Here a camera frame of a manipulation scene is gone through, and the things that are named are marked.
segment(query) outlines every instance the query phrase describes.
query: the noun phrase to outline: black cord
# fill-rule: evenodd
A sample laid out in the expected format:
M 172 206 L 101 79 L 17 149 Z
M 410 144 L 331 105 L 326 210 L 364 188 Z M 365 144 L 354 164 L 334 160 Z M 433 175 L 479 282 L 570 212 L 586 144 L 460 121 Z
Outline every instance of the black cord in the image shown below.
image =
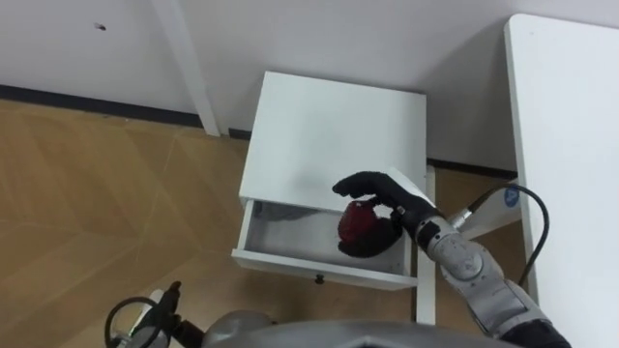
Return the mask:
M 542 216 L 544 217 L 544 228 L 542 230 L 542 237 L 540 237 L 540 241 L 535 246 L 533 253 L 531 253 L 531 257 L 526 262 L 526 265 L 524 266 L 524 271 L 522 271 L 522 275 L 520 276 L 520 279 L 518 280 L 518 285 L 522 286 L 522 284 L 524 283 L 524 280 L 529 276 L 529 273 L 531 272 L 531 269 L 533 268 L 533 264 L 535 263 L 535 260 L 537 260 L 538 256 L 540 255 L 540 252 L 542 251 L 542 248 L 544 247 L 546 238 L 548 238 L 548 230 L 550 229 L 550 216 L 548 215 L 548 209 L 546 208 L 544 201 L 542 200 L 542 198 L 540 198 L 539 195 L 537 195 L 537 193 L 530 190 L 529 188 L 522 187 L 516 184 L 510 184 L 510 183 L 501 184 L 495 188 L 489 189 L 486 193 L 482 194 L 473 203 L 471 203 L 471 205 L 469 205 L 468 207 L 468 210 L 471 213 L 475 213 L 482 206 L 482 204 L 486 202 L 486 200 L 490 196 L 492 196 L 495 192 L 497 192 L 500 189 L 516 189 L 518 191 L 528 194 L 531 198 L 533 198 L 533 200 L 535 200 L 538 206 L 540 206 L 540 209 L 542 210 Z
M 154 307 L 157 305 L 157 303 L 147 297 L 132 297 L 132 298 L 128 298 L 125 299 L 123 301 L 121 301 L 120 303 L 118 303 L 117 305 L 115 305 L 112 310 L 109 311 L 109 314 L 107 314 L 107 318 L 105 319 L 105 325 L 103 326 L 103 339 L 105 340 L 105 347 L 107 348 L 116 348 L 116 346 L 114 345 L 113 341 L 112 341 L 112 337 L 111 337 L 111 328 L 112 328 L 112 322 L 114 321 L 114 317 L 116 316 L 116 314 L 118 313 L 119 310 L 121 310 L 122 308 L 126 307 L 127 305 L 132 305 L 132 304 L 147 304 L 151 307 Z M 151 333 L 151 335 L 148 337 L 148 339 L 144 342 L 144 344 L 141 345 L 140 348 L 146 348 L 149 347 L 154 341 L 155 338 L 157 338 L 157 335 L 159 334 L 159 332 L 162 330 L 161 328 L 161 324 L 159 324 L 154 330 L 153 333 Z

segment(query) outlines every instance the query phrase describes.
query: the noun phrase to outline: open drawer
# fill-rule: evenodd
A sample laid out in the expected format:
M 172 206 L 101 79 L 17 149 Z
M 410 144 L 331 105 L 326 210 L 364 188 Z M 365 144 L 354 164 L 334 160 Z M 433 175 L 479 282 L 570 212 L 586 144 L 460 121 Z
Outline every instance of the open drawer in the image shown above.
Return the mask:
M 417 285 L 410 273 L 411 240 L 404 234 L 378 256 L 359 259 L 338 250 L 341 213 L 249 199 L 239 245 L 242 267 L 384 290 Z

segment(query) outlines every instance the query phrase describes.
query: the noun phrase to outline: red object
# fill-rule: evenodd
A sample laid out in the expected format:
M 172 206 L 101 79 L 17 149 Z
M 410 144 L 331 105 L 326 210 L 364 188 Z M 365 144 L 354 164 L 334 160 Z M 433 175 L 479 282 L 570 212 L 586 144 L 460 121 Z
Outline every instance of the red object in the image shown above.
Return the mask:
M 374 204 L 370 201 L 352 201 L 339 220 L 338 234 L 344 243 L 354 243 L 366 236 L 378 222 Z

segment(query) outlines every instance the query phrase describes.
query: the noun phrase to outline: floor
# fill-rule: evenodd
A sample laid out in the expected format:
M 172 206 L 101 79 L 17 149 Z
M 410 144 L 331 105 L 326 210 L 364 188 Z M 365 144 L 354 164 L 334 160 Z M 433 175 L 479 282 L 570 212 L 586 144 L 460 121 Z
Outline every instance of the floor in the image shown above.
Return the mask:
M 0 100 L 0 341 L 103 347 L 120 300 L 183 281 L 179 313 L 202 328 L 233 309 L 307 319 L 408 320 L 410 291 L 248 271 L 229 257 L 248 142 L 202 130 Z M 447 214 L 496 181 L 437 172 Z M 517 224 L 480 241 L 517 278 Z M 437 283 L 438 325 L 477 333 Z

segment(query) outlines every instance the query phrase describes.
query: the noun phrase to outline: drawer handle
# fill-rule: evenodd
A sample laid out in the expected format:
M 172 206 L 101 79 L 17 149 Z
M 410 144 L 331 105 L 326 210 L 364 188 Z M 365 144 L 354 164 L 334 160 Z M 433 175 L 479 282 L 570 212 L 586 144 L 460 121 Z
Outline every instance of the drawer handle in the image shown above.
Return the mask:
M 318 285 L 322 285 L 325 283 L 325 276 L 324 275 L 316 275 L 316 280 L 314 281 L 316 284 Z

